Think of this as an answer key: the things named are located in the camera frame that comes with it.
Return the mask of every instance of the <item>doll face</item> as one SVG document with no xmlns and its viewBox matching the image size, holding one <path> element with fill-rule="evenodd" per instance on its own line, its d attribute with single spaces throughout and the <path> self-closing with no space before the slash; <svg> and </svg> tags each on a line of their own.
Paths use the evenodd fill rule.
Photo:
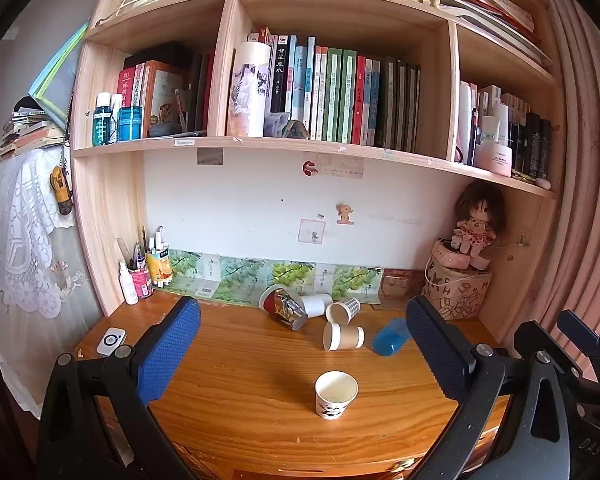
<svg viewBox="0 0 600 480">
<path fill-rule="evenodd" d="M 489 205 L 486 200 L 480 200 L 474 208 L 469 211 L 469 215 L 471 218 L 475 218 L 476 220 L 481 220 L 483 222 L 488 222 L 491 220 L 491 213 L 489 212 Z"/>
</svg>

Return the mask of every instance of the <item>gray wall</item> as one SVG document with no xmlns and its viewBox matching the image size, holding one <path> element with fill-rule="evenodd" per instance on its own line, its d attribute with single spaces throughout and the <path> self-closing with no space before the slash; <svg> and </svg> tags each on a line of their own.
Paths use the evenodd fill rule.
<svg viewBox="0 0 600 480">
<path fill-rule="evenodd" d="M 31 0 L 12 27 L 14 40 L 0 42 L 0 139 L 13 105 L 64 42 L 86 22 L 98 0 Z"/>
</svg>

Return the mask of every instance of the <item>paper cup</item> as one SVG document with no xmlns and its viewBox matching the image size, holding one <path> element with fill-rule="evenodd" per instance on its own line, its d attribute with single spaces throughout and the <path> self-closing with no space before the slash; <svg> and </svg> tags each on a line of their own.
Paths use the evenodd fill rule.
<svg viewBox="0 0 600 480">
<path fill-rule="evenodd" d="M 327 372 L 315 381 L 315 411 L 326 420 L 335 420 L 358 394 L 358 383 L 344 372 Z"/>
<path fill-rule="evenodd" d="M 300 298 L 304 311 L 308 317 L 318 317 L 324 314 L 327 305 L 333 303 L 328 294 L 314 294 L 313 296 L 303 296 Z"/>
<path fill-rule="evenodd" d="M 271 317 L 298 330 L 308 319 L 304 308 L 294 300 L 282 285 L 271 285 L 262 293 L 258 306 Z"/>
<path fill-rule="evenodd" d="M 349 321 L 359 312 L 360 302 L 356 298 L 336 301 L 326 309 L 327 319 L 340 325 L 349 324 Z"/>
<path fill-rule="evenodd" d="M 328 321 L 322 332 L 322 344 L 325 350 L 360 348 L 363 342 L 365 342 L 365 331 L 361 326 L 339 325 Z"/>
</svg>

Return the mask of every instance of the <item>wooden bookshelf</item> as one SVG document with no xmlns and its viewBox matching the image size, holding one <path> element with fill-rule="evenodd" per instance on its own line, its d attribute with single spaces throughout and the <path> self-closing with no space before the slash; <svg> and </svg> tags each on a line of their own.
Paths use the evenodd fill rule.
<svg viewBox="0 0 600 480">
<path fill-rule="evenodd" d="M 401 164 L 403 168 L 442 171 L 449 179 L 456 179 L 454 182 L 471 177 L 500 186 L 507 207 L 512 210 L 506 243 L 515 245 L 522 234 L 529 240 L 528 246 L 516 249 L 515 258 L 508 259 L 504 252 L 494 257 L 494 276 L 498 277 L 491 283 L 480 314 L 496 339 L 506 338 L 508 334 L 500 332 L 500 328 L 511 312 L 522 307 L 539 268 L 554 220 L 556 190 L 546 191 L 452 160 L 460 80 L 499 85 L 503 92 L 529 102 L 534 111 L 552 120 L 555 126 L 564 125 L 559 56 L 546 1 L 512 1 L 533 14 L 540 46 L 552 59 L 552 66 L 539 66 L 504 42 L 442 10 L 405 0 L 159 0 L 104 22 L 101 20 L 115 12 L 122 0 L 100 0 L 78 66 L 71 162 L 78 226 L 104 312 L 110 314 L 123 301 L 118 285 L 120 257 L 116 238 L 123 237 L 128 244 L 135 242 L 146 221 L 144 175 L 138 176 L 143 173 L 144 158 L 155 150 L 175 153 L 191 146 L 174 146 L 174 139 L 143 139 L 93 147 L 91 113 L 95 98 L 98 92 L 115 91 L 118 72 L 128 54 L 177 40 L 192 50 L 216 51 L 208 137 L 195 139 L 194 148 L 344 154 L 380 160 L 383 164 Z M 274 34 L 297 34 L 299 41 L 311 35 L 318 44 L 418 63 L 422 81 L 416 153 L 310 140 L 226 137 L 235 47 L 259 24 L 266 24 Z M 552 160 L 561 156 L 554 150 Z M 555 166 L 552 172 L 550 180 L 559 185 L 561 168 Z M 111 184 L 100 190 L 96 185 L 99 182 Z"/>
</svg>

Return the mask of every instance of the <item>blue book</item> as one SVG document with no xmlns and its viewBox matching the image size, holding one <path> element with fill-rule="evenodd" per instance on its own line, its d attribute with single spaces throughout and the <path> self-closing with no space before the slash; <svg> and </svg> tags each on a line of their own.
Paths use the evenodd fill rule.
<svg viewBox="0 0 600 480">
<path fill-rule="evenodd" d="M 284 112 L 291 114 L 291 96 L 293 94 L 294 86 L 294 66 L 296 65 L 296 42 L 298 41 L 297 36 L 289 36 L 289 56 L 286 68 L 286 95 L 285 95 L 285 109 Z"/>
<path fill-rule="evenodd" d="M 304 79 L 306 76 L 306 47 L 296 46 L 296 62 L 294 63 L 294 83 L 291 94 L 291 118 L 304 119 Z"/>
<path fill-rule="evenodd" d="M 371 98 L 369 101 L 368 146 L 374 145 L 378 120 L 378 93 L 380 91 L 380 62 L 374 61 L 371 69 Z"/>
<path fill-rule="evenodd" d="M 312 87 L 314 86 L 314 53 L 315 38 L 309 36 L 306 48 L 306 74 L 304 76 L 304 109 L 302 112 L 302 123 L 307 131 L 311 120 L 311 97 Z"/>
<path fill-rule="evenodd" d="M 360 127 L 360 146 L 372 146 L 369 140 L 369 105 L 371 102 L 371 71 L 373 60 L 365 60 L 365 93 L 362 99 L 362 126 Z"/>
</svg>

